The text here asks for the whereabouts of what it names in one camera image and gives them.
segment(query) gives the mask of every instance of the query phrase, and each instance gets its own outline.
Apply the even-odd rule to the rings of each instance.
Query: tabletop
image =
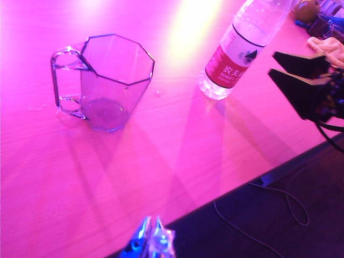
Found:
[[[2,257],[107,256],[144,216],[170,223],[324,141],[267,75],[274,51],[313,53],[292,15],[229,97],[198,89],[242,3],[1,2]],[[57,111],[49,66],[56,49],[108,33],[156,62],[112,133]]]

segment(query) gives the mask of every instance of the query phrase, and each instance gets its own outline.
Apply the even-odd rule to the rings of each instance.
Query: dark floor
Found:
[[[344,147],[344,134],[334,139]],[[226,219],[284,258],[344,258],[344,154],[322,144],[256,183],[282,190],[290,183],[289,192],[305,206],[309,225],[295,222],[285,194],[252,185],[216,201]],[[297,218],[306,222],[295,202],[292,207]],[[177,258],[279,257],[221,220],[213,203],[166,227],[176,230]]]

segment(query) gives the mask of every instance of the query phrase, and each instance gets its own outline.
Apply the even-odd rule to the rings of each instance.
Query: water bottle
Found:
[[[246,0],[199,77],[200,90],[224,99],[280,30],[293,0]]]

